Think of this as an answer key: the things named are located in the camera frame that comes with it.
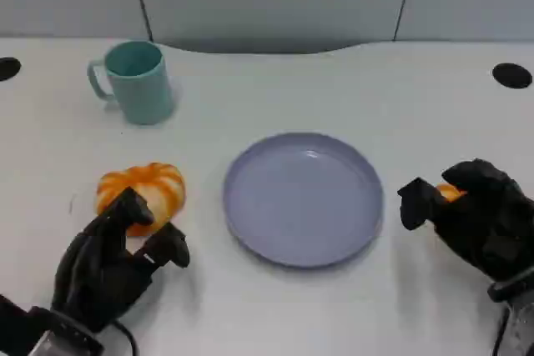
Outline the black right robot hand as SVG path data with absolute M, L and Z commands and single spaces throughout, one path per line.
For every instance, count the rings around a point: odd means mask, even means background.
M 459 198 L 446 199 L 422 178 L 398 190 L 406 229 L 433 223 L 453 253 L 497 282 L 533 266 L 533 200 L 514 179 L 479 158 L 455 164 L 442 177 L 462 192 Z

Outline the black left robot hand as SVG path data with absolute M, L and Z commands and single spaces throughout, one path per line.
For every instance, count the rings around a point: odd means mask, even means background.
M 128 312 L 156 270 L 169 262 L 188 267 L 186 237 L 171 222 L 135 253 L 126 249 L 128 228 L 154 221 L 147 202 L 124 189 L 69 244 L 55 274 L 52 310 L 99 333 Z

